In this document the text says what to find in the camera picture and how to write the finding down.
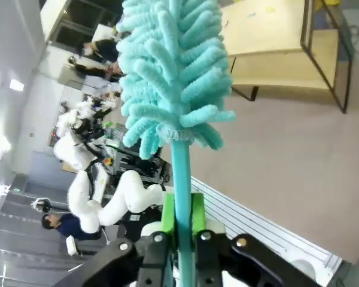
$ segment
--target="black metal table frame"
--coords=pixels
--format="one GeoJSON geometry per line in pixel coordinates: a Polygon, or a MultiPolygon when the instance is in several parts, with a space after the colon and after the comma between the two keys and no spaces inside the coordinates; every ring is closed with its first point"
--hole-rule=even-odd
{"type": "MultiPolygon", "coordinates": [[[[327,85],[327,87],[328,87],[331,95],[333,96],[336,104],[338,105],[339,109],[342,111],[342,113],[346,114],[347,113],[347,107],[348,107],[349,91],[350,91],[350,87],[351,87],[352,61],[353,61],[354,55],[351,54],[350,49],[347,46],[346,41],[345,41],[344,36],[343,36],[343,29],[344,28],[347,29],[348,24],[347,24],[346,19],[343,16],[343,14],[342,14],[342,18],[343,18],[343,23],[342,23],[342,28],[341,28],[338,25],[337,21],[335,20],[334,16],[332,15],[332,13],[331,13],[330,9],[328,8],[327,4],[324,2],[324,0],[305,0],[305,10],[303,12],[303,23],[302,23],[302,34],[301,34],[301,39],[300,39],[300,45],[302,47],[302,50],[306,53],[306,55],[310,58],[311,62],[314,64],[315,69],[318,71],[318,73],[320,74],[320,76],[324,80],[325,84],[327,85]],[[322,69],[319,66],[318,62],[314,58],[314,54],[312,52],[312,41],[313,41],[312,34],[314,32],[314,15],[315,15],[314,9],[316,7],[315,1],[320,1],[320,3],[322,3],[322,8],[324,9],[325,13],[327,13],[329,15],[332,25],[334,26],[335,29],[338,30],[338,33],[339,33],[339,42],[338,42],[339,48],[338,48],[338,55],[337,55],[337,63],[338,63],[338,60],[339,60],[339,49],[340,49],[341,44],[345,48],[346,55],[348,56],[347,85],[346,85],[344,103],[340,102],[340,100],[339,100],[339,98],[337,96],[337,93],[335,92],[338,64],[336,65],[336,70],[335,70],[334,85],[331,86],[330,82],[328,81],[328,79],[326,77],[326,75],[324,74],[324,72],[322,71],[322,69]],[[308,29],[309,10],[311,10],[312,15],[311,15],[311,20],[310,20],[310,27],[308,29]]],[[[230,73],[233,72],[235,61],[236,61],[236,57],[234,58],[230,73]]],[[[256,98],[257,98],[259,86],[254,86],[252,88],[250,97],[245,95],[244,93],[242,93],[241,91],[239,91],[238,89],[236,89],[234,87],[232,89],[237,94],[244,97],[246,100],[248,100],[250,102],[254,102],[256,100],[256,98]]]]}

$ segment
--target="green gripper pad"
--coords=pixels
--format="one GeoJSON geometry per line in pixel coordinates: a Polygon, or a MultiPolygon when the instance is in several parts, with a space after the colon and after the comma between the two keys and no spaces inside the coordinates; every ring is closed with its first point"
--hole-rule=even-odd
{"type": "Polygon", "coordinates": [[[193,193],[191,199],[191,230],[193,238],[195,238],[198,232],[206,229],[205,204],[202,193],[193,193]]]}
{"type": "Polygon", "coordinates": [[[162,209],[161,223],[162,231],[168,235],[174,236],[174,194],[165,193],[165,202],[162,209]]]}

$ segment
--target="table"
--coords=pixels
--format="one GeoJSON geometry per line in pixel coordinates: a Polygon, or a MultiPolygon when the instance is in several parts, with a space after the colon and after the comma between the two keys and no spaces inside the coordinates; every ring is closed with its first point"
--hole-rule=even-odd
{"type": "Polygon", "coordinates": [[[250,101],[255,101],[259,87],[326,91],[345,113],[352,54],[343,25],[339,27],[324,4],[323,9],[333,27],[315,28],[313,0],[244,0],[224,7],[221,34],[234,91],[250,101]],[[346,82],[345,94],[337,92],[338,79],[346,82]],[[250,96],[247,87],[252,87],[250,96]]]}

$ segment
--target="man in dark shirt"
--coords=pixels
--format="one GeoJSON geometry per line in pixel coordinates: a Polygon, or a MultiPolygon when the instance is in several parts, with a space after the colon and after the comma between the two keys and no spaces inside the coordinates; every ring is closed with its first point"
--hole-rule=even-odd
{"type": "Polygon", "coordinates": [[[45,214],[41,218],[41,225],[45,229],[56,229],[65,237],[73,236],[76,240],[97,240],[101,237],[101,230],[96,233],[85,233],[80,227],[80,220],[71,213],[60,218],[54,214],[45,214]]]}
{"type": "Polygon", "coordinates": [[[76,47],[76,53],[80,57],[82,55],[90,56],[95,54],[96,56],[113,63],[116,62],[118,58],[118,51],[115,48],[115,42],[111,39],[79,44],[76,47]]]}

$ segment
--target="yellow object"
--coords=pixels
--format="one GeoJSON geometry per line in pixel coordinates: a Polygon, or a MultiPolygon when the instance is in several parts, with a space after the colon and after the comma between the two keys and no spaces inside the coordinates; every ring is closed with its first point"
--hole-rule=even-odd
{"type": "MultiPolygon", "coordinates": [[[[324,0],[324,2],[327,5],[339,5],[340,4],[340,0],[324,0]]],[[[322,8],[322,3],[321,1],[317,0],[317,7],[316,9],[319,10],[320,8],[322,8]]]]}

